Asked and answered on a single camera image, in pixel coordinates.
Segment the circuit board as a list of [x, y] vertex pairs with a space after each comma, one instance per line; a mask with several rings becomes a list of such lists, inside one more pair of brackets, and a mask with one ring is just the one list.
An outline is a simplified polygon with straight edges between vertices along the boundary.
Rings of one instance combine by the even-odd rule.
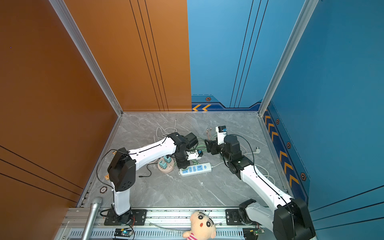
[[258, 240], [259, 236], [264, 234], [262, 229], [243, 228], [243, 236], [245, 240]]
[[129, 228], [117, 228], [114, 232], [114, 239], [117, 240], [134, 240], [135, 232]]

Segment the metal pole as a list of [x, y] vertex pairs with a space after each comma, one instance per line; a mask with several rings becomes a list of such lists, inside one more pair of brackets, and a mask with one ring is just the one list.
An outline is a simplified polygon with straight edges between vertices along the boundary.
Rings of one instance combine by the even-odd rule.
[[87, 218], [85, 228], [83, 230], [81, 240], [89, 240], [92, 234], [93, 226], [96, 220], [97, 213], [102, 205], [103, 199], [101, 197], [96, 197], [93, 199], [90, 205], [90, 212]]

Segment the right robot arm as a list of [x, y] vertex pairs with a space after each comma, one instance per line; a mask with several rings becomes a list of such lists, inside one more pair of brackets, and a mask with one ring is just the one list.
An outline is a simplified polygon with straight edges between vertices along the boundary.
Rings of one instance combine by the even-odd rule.
[[255, 159], [247, 158], [241, 151], [239, 135], [224, 137], [223, 143], [205, 140], [207, 151], [219, 154], [232, 174], [249, 185], [267, 204], [261, 206], [248, 200], [239, 207], [244, 222], [256, 222], [273, 232], [277, 240], [312, 240], [315, 227], [307, 204], [295, 199], [276, 187], [255, 165]]

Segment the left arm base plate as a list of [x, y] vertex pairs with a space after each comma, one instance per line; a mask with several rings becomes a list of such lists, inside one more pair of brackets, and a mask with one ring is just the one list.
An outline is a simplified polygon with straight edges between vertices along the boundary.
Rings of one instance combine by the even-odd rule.
[[102, 213], [101, 215], [105, 217], [105, 226], [144, 226], [147, 217], [147, 210], [130, 209], [126, 213], [118, 216], [114, 209], [108, 209], [106, 215], [103, 215]]

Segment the plush doll toy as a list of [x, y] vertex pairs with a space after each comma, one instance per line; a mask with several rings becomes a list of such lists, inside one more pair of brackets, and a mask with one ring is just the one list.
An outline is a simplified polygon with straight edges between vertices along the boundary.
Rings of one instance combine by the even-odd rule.
[[217, 235], [213, 220], [202, 212], [194, 212], [191, 217], [191, 230], [183, 233], [186, 240], [209, 240]]

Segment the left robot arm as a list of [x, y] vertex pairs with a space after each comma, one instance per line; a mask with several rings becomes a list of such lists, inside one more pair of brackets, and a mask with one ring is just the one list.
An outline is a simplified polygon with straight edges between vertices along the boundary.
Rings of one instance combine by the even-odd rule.
[[136, 181], [136, 171], [149, 163], [165, 157], [174, 156], [179, 169], [185, 169], [191, 164], [187, 153], [198, 144], [195, 134], [183, 136], [177, 132], [153, 144], [139, 149], [116, 150], [109, 167], [108, 174], [112, 183], [114, 201], [113, 210], [117, 216], [124, 215], [131, 210], [130, 188]]

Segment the white blue power strip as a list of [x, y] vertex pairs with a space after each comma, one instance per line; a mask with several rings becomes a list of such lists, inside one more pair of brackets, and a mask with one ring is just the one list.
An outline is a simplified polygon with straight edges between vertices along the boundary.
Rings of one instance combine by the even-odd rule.
[[188, 166], [186, 169], [180, 169], [179, 175], [182, 177], [194, 176], [199, 174], [210, 173], [212, 171], [212, 165], [210, 163], [203, 163]]

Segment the round poker chip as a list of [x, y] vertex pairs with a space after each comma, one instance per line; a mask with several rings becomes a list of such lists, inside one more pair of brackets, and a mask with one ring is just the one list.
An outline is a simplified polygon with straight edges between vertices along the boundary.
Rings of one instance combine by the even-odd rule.
[[103, 186], [103, 187], [100, 188], [100, 193], [101, 194], [105, 194], [107, 191], [108, 191], [108, 187], [106, 187], [106, 186]]

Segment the left circuit board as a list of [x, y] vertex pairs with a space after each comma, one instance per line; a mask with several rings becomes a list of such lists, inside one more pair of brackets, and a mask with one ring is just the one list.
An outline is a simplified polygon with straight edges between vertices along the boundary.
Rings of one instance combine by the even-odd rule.
[[134, 240], [135, 232], [129, 228], [117, 228], [114, 232], [114, 239], [117, 240]]

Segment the teal charger with black cable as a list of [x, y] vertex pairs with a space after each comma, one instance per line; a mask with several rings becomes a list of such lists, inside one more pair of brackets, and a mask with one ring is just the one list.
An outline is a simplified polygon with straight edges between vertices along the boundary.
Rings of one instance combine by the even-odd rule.
[[172, 161], [172, 158], [169, 157], [169, 156], [165, 156], [164, 157], [164, 160], [167, 162], [167, 163], [170, 163]]

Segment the round pink power socket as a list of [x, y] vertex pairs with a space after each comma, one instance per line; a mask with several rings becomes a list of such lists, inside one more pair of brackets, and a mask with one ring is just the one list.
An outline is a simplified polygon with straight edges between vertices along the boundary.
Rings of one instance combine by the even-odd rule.
[[165, 174], [173, 171], [175, 168], [175, 161], [169, 156], [162, 157], [158, 162], [158, 169]]

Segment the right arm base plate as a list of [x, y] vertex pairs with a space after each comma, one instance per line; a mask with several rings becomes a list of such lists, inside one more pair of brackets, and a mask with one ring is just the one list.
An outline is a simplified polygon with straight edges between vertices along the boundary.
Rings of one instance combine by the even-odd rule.
[[228, 226], [257, 226], [256, 222], [251, 221], [244, 210], [226, 209], [226, 223]]

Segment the right circuit board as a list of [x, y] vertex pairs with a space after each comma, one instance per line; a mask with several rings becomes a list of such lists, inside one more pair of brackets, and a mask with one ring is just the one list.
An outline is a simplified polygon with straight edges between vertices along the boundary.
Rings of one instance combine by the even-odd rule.
[[243, 236], [245, 240], [258, 240], [259, 236], [264, 234], [262, 229], [243, 228]]

